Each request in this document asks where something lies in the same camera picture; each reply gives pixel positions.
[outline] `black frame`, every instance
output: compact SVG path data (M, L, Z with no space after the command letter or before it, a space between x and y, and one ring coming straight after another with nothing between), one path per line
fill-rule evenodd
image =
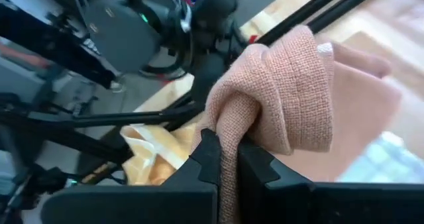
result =
M302 23L306 18L310 17L330 1L332 0L311 0L286 20L261 36L257 43L271 45L292 27ZM312 20L308 26L314 33L317 33L363 1L365 0L341 0ZM8 125L10 128L18 129L19 132L28 132L33 135L42 136L45 139L104 160L102 163L99 163L99 166L85 172L83 174L84 178L80 180L83 184L97 184L102 179L120 169L121 164L133 155L128 145L120 137L119 129L123 125L132 123L158 125L171 121L165 125L165 128L173 131L201 113L203 109L203 105L197 105L193 102L188 92L163 111L93 115L89 117L78 117L72 120L58 120L56 116L46 114L30 113L29 115L22 115L10 110L3 110L0 111L0 123ZM114 137L117 142L122 142L123 145L121 148L110 148L106 145L107 141L105 139L95 140L72 130L72 128L76 127L105 125L118 126L106 136Z

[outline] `floor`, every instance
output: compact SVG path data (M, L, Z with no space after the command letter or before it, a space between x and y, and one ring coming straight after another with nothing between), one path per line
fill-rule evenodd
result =
M235 13L235 18L239 25L247 22L251 17L260 12L273 0L238 0L238 10ZM160 58L157 63L166 60L166 58ZM62 104L66 104L70 101L70 94L80 85L78 79L73 79L63 90L62 94L59 95L58 101ZM137 108L143 101L148 99L152 94L161 88L162 84L157 81L151 81L142 79L136 75L129 74L125 76L125 87L126 92L123 93L112 93L97 87L96 96L99 101L93 104L92 113L104 114L104 113L120 113L120 112L131 112ZM86 134L99 138L106 133L111 127L96 127L86 129ZM43 153L38 159L38 163L45 168L51 168L54 166L59 167L65 172L74 172L77 165L79 152L70 148L60 146L54 143L46 145ZM27 224L38 224L40 222L39 211L41 205L37 209L32 211L26 211L23 213L25 223Z

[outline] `pink towel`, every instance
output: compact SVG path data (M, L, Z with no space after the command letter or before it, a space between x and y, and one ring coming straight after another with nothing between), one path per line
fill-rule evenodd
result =
M344 65L335 63L331 45L318 51L311 31L298 26L271 48L250 45L214 85L192 150L200 141L201 129L218 134L223 149L220 223L239 222L237 145L246 133L266 150L286 156L293 154L294 149L330 151L335 135L333 98L345 99L343 94L333 93L334 86L339 85L334 79L335 72L340 73L339 66ZM351 70L356 75L371 77ZM398 93L391 93L395 95L390 95L390 103L397 104ZM391 108L384 116L390 117L393 112Z

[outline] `green led light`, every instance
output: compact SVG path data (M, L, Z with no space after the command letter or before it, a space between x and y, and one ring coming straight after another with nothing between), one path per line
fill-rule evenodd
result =
M143 14L140 14L141 18L144 20L144 22L148 23L148 19Z

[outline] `wooden table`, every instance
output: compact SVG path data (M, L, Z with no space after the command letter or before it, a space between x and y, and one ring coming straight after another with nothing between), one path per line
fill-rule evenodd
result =
M262 35L308 1L275 0L241 31L246 37ZM318 36L394 61L393 74L386 81L402 90L403 101L388 131L424 158L424 0L367 0ZM137 111L167 107L190 89L192 80L187 76L168 84Z

